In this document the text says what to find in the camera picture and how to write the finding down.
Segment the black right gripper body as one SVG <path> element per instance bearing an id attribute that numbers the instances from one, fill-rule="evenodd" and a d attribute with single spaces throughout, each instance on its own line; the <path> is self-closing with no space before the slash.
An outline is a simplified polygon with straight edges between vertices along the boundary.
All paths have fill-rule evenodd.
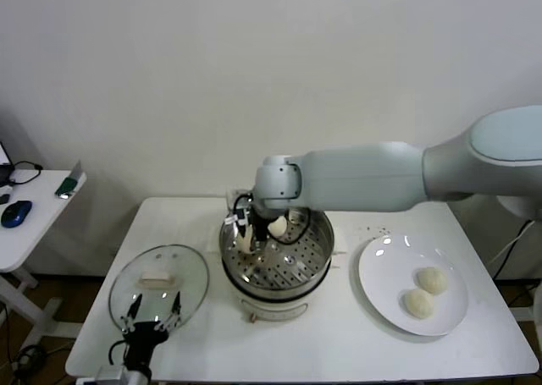
<path id="1" fill-rule="evenodd" d="M 256 226 L 267 227 L 272 222 L 271 218 L 262 216 L 258 212 L 257 208 L 253 205 L 247 206 L 245 209 L 245 212 L 246 212 L 247 223 L 252 225 L 253 227 L 256 227 Z"/>

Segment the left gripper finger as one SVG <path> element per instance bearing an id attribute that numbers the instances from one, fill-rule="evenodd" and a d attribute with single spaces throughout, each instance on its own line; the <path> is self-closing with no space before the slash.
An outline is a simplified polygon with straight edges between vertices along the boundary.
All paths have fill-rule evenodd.
<path id="1" fill-rule="evenodd" d="M 129 306 L 128 311 L 120 317 L 121 332 L 129 333 L 135 330 L 135 321 L 141 307 L 142 294 L 138 294 Z"/>
<path id="2" fill-rule="evenodd" d="M 180 291 L 174 295 L 171 305 L 165 305 L 155 314 L 155 330 L 159 332 L 173 332 L 181 323 Z"/>

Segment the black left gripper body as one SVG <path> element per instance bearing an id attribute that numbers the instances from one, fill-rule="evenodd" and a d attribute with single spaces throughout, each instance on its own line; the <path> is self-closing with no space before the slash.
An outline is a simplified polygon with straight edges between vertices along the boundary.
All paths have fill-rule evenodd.
<path id="1" fill-rule="evenodd" d="M 127 344 L 124 364 L 128 369 L 148 368 L 155 348 L 169 339 L 169 333 L 157 322 L 137 322 L 123 333 Z"/>

